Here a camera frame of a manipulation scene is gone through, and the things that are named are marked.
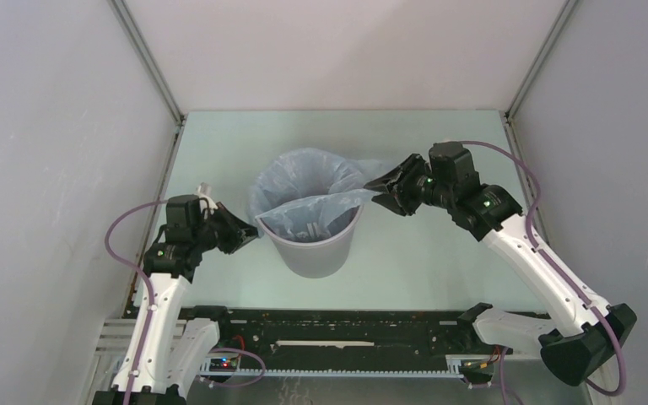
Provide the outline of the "grey cylindrical trash bin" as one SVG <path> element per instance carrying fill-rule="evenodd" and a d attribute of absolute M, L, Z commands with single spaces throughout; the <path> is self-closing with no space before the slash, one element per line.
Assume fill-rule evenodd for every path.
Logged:
<path fill-rule="evenodd" d="M 334 236 L 314 242 L 286 240 L 276 235 L 260 219 L 256 223 L 262 228 L 273 243 L 284 264 L 293 272 L 304 278 L 325 278 L 337 272 L 347 261 L 363 207 L 348 210 L 343 217 L 346 226 Z"/>

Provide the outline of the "light blue plastic trash bag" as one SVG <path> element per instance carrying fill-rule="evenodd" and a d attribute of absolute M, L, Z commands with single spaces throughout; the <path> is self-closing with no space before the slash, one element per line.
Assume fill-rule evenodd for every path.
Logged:
<path fill-rule="evenodd" d="M 332 238 L 375 195 L 365 184 L 394 169 L 378 159 L 349 159 L 317 148 L 281 154 L 248 189 L 247 215 L 262 235 L 298 243 Z"/>

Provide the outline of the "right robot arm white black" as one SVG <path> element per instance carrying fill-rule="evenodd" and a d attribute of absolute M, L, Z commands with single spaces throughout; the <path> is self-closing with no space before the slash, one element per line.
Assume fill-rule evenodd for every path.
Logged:
<path fill-rule="evenodd" d="M 436 143 L 369 181 L 375 203 L 401 216 L 423 205 L 442 208 L 455 225 L 506 260 L 543 303 L 546 318 L 480 303 L 464 312 L 456 339 L 477 353 L 487 345 L 537 355 L 570 386 L 587 383 L 610 359 L 620 359 L 637 317 L 588 287 L 534 229 L 530 214 L 502 186 L 483 183 L 470 143 Z"/>

